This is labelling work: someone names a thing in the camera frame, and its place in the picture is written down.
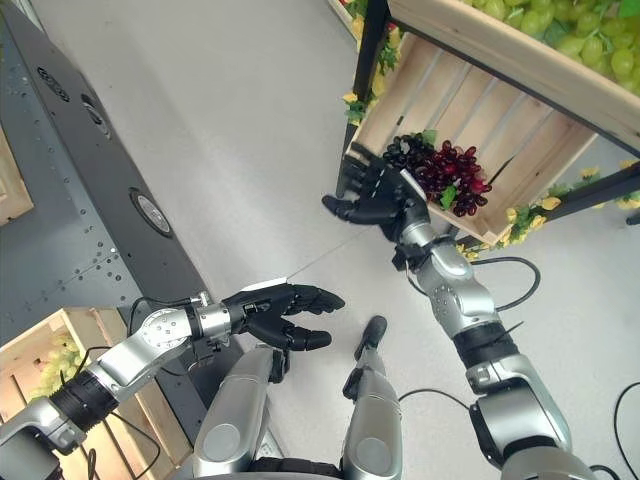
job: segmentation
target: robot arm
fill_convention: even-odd
[[[432,228],[420,187],[408,172],[387,166],[363,146],[352,148],[367,162],[348,158],[345,173],[359,197],[326,196],[323,203],[343,220],[380,225],[396,244],[393,263],[416,275],[480,395],[469,413],[487,460],[502,469],[505,480],[594,479],[571,454],[560,409],[505,331],[489,292],[475,280],[453,239]]]
[[[331,343],[328,332],[300,328],[280,316],[301,311],[317,315],[344,306],[342,299],[330,292],[290,285],[285,280],[247,287],[218,304],[207,305],[205,298],[201,295],[180,308],[153,312],[133,335],[57,392],[34,399],[1,425],[0,478],[24,478],[25,465],[30,467],[29,478],[59,478],[61,472],[52,450],[71,453],[86,439],[91,427],[140,390],[192,341],[206,337],[225,343],[231,334],[249,332],[285,350],[321,348]],[[272,363],[285,368],[284,355],[278,354],[282,361]]]

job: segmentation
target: gray metal panel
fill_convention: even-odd
[[[152,197],[113,129],[105,137],[82,106],[81,92],[99,108],[90,88],[13,6],[2,12],[11,27],[0,25],[0,121],[35,208],[0,229],[0,344],[62,306],[118,306],[128,316],[141,291],[172,299],[203,289],[178,241],[130,202],[130,186]],[[68,104],[34,74],[42,65],[64,82]],[[148,312],[140,308],[136,321]],[[239,352],[232,343],[191,377],[158,375],[192,443]],[[185,354],[182,364],[192,360]]]

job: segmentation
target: bunch of red grapes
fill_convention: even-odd
[[[442,192],[453,185],[456,195],[453,213],[458,217],[475,215],[488,200],[482,194],[491,191],[482,178],[482,167],[476,163],[476,147],[464,151],[442,142],[437,151],[424,141],[422,134],[394,137],[382,158],[397,169],[406,168],[424,190],[427,199],[440,203]]]

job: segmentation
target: wooden box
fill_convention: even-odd
[[[0,226],[32,208],[31,197],[0,126]]]
[[[113,345],[124,338],[124,323],[117,310],[65,308],[49,316],[0,349],[0,417],[6,421],[26,405],[29,392],[38,387],[41,367],[54,335],[69,332],[84,355],[85,348]],[[90,352],[95,359],[100,351]],[[155,381],[117,409],[161,446],[160,456],[142,478],[167,478],[190,453],[191,447]],[[86,480],[87,452],[97,453],[96,472],[101,480],[133,479],[156,455],[155,446],[138,432],[110,415],[93,427],[82,447],[59,455],[66,480]]]
[[[394,21],[514,79],[640,151],[640,97],[456,0],[389,0]]]
[[[458,218],[438,205],[430,210],[484,242],[494,244],[506,231],[508,207],[535,201],[595,138],[574,120],[412,34],[405,34],[400,55],[386,93],[353,141],[382,154],[395,135],[434,129],[439,142],[475,145],[487,179],[497,175],[485,194],[489,203],[473,217]]]

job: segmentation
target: floor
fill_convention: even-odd
[[[428,386],[472,402],[464,370],[428,303],[389,260],[375,228],[338,222],[319,202],[336,181],[353,39],[321,0],[34,0],[52,40],[100,96],[129,153],[217,297],[289,276],[338,292],[347,307],[320,323],[334,336],[296,354],[271,392],[285,452],[337,461],[352,406],[341,397],[368,318],[390,320],[381,346],[398,392]],[[604,141],[567,173],[624,152]],[[509,254],[543,273],[536,295],[506,312],[572,428],[586,463],[630,478],[613,440],[618,392],[640,377],[636,297],[640,229],[612,205],[559,220]],[[531,281],[519,267],[478,270],[504,303]],[[626,398],[621,437],[640,469],[640,391]],[[405,478],[495,479],[465,412],[438,396],[404,405]]]

